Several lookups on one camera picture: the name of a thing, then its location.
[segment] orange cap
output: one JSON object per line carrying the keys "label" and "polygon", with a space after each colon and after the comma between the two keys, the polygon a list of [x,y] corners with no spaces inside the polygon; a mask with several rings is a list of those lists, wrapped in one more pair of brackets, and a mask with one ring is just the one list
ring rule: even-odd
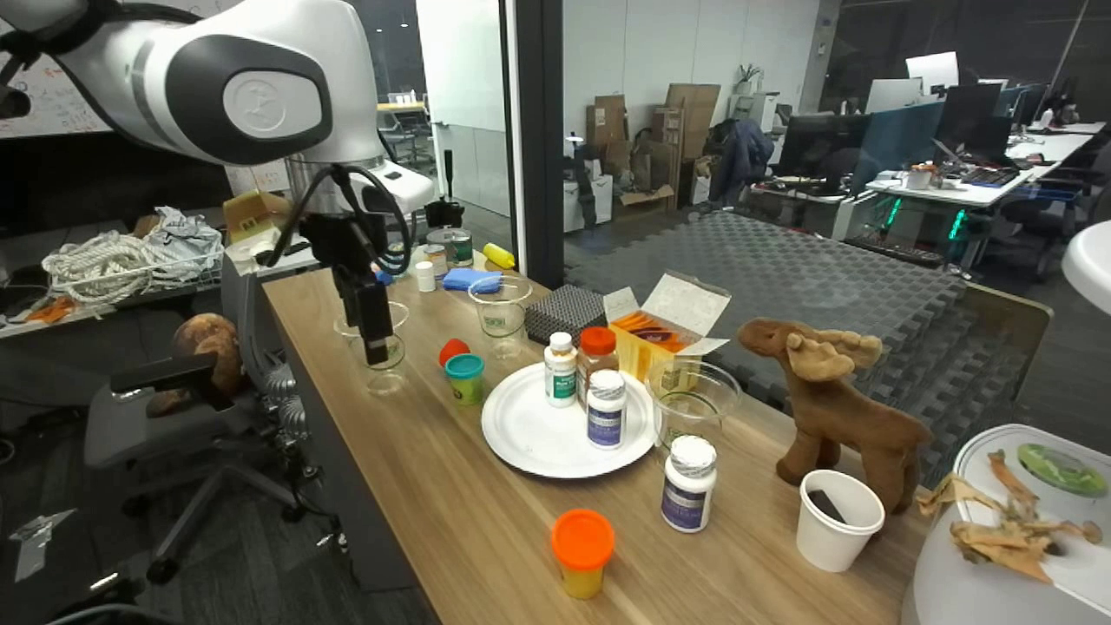
{"label": "orange cap", "polygon": [[617,338],[608,325],[583,325],[583,332],[580,332],[580,351],[583,353],[612,353],[613,343],[617,343]]}
{"label": "orange cap", "polygon": [[438,353],[438,366],[445,368],[451,359],[468,353],[473,347],[465,339],[446,339]]}
{"label": "orange cap", "polygon": [[576,508],[554,517],[553,551],[565,568],[600,568],[612,564],[613,550],[617,535],[604,513]]}

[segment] brown toy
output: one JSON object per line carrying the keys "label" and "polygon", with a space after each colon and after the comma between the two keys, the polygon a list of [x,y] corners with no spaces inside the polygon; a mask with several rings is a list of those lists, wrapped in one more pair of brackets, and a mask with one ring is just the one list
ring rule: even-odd
{"label": "brown toy", "polygon": [[925,432],[851,384],[851,370],[878,361],[878,338],[754,318],[736,339],[784,368],[795,418],[795,446],[773,464],[784,482],[800,482],[814,464],[837,464],[840,446],[847,446],[862,450],[863,482],[885,509],[900,513],[910,508],[917,449],[925,440]]}
{"label": "brown toy", "polygon": [[[185,318],[172,332],[172,353],[175,359],[215,353],[211,384],[223,395],[234,395],[247,382],[239,370],[234,325],[215,313],[199,313],[199,317]],[[185,407],[186,401],[189,401],[186,389],[161,389],[145,402],[145,412],[165,418],[175,407]]]}

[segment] wooden moose toy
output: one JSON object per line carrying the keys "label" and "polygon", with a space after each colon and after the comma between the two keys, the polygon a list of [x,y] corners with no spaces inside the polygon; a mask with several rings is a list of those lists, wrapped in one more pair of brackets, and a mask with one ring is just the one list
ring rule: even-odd
{"label": "wooden moose toy", "polygon": [[784,482],[800,482],[814,464],[837,464],[840,446],[847,446],[858,449],[863,482],[885,509],[900,513],[910,508],[917,449],[925,440],[925,432],[851,384],[851,370],[878,361],[878,338],[754,318],[736,339],[760,359],[773,359],[789,380],[795,446],[777,461]]}

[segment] bottle label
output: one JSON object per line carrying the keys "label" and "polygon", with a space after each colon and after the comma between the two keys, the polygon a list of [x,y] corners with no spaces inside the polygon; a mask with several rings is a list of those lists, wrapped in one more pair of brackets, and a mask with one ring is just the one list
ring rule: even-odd
{"label": "bottle label", "polygon": [[553,401],[560,401],[560,402],[563,402],[563,401],[572,401],[576,389],[580,389],[576,380],[580,380],[576,370],[553,374]]}
{"label": "bottle label", "polygon": [[664,505],[660,505],[666,524],[681,532],[705,529],[707,492],[687,492],[676,491],[671,480],[664,480]]}
{"label": "bottle label", "polygon": [[622,440],[622,411],[586,411],[586,439],[597,446],[617,446]]}

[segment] orange bottle cap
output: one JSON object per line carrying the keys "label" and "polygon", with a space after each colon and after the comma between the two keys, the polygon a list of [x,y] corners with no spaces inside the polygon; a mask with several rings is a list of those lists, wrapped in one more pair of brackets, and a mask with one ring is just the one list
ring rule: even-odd
{"label": "orange bottle cap", "polygon": [[613,550],[617,535],[604,513],[576,508],[554,517],[553,551],[565,568],[600,568],[612,564]]}
{"label": "orange bottle cap", "polygon": [[580,351],[583,353],[612,353],[617,347],[613,329],[608,325],[583,325],[580,332]]}

